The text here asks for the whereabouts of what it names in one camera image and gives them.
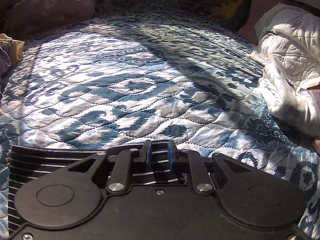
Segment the black white striped garment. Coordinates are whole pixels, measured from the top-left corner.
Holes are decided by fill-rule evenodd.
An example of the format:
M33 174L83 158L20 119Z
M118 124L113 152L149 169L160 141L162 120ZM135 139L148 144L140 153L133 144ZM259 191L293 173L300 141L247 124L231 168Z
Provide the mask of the black white striped garment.
M15 146L10 238L213 239L214 201L193 193L186 174L169 170L168 141L151 142L150 163L132 169L125 194L107 192L107 158L144 142L104 151Z

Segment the blue white quilted bedspread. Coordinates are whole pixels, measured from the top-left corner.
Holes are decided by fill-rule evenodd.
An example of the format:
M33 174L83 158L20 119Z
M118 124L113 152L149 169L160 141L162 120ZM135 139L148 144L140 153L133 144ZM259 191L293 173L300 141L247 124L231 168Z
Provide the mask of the blue white quilted bedspread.
M161 7L103 8L26 39L1 83L1 236L14 231L15 146L89 151L150 139L293 182L308 202L300 227L319 239L319 157L269 113L251 51L215 20Z

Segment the pink cartoon print garment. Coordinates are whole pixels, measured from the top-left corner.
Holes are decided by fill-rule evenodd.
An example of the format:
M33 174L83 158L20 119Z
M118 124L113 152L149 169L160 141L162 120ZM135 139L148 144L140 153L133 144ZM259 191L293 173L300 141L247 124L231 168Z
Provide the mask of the pink cartoon print garment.
M318 156L320 156L320 139L315 138L312 142L312 146L315 149L315 151L317 152Z

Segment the purple garment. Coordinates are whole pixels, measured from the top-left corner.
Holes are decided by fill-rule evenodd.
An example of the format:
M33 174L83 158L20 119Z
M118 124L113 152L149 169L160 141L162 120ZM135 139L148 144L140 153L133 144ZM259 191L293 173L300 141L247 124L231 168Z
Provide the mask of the purple garment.
M312 94L313 94L313 96L315 98L319 97L319 95L320 95L320 85L315 86L315 87L310 87L310 88L308 88L308 90L312 92Z

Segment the yellow plush toy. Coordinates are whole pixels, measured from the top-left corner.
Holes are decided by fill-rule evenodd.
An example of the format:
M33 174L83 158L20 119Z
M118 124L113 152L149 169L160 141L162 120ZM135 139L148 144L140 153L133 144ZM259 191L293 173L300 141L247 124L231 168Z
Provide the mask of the yellow plush toy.
M212 7L211 15L220 18L222 21L230 21L237 10L244 4L245 0L228 0L219 7Z

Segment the white quilted blanket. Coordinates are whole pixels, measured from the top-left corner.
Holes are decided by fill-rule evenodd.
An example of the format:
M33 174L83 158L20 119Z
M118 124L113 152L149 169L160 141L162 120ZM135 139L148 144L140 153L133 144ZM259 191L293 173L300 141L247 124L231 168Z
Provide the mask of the white quilted blanket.
M319 17L278 3L254 29L259 42L252 60L264 67L277 61L298 90L319 85Z

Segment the pink pillow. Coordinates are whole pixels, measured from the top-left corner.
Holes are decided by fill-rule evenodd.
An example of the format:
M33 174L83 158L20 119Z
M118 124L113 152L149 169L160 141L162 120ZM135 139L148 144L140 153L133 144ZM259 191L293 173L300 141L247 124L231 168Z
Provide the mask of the pink pillow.
M260 20L264 13L271 10L278 3L286 2L287 0L252 0L249 18L245 25L236 32L236 35L257 45L260 36L255 32L255 24Z

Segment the mauve rolled duvet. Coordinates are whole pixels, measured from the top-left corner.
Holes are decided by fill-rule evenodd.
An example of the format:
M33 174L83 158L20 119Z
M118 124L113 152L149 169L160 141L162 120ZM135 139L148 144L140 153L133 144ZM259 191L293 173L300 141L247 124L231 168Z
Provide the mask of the mauve rolled duvet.
M98 0L21 0L8 12L4 33L26 37L93 17Z

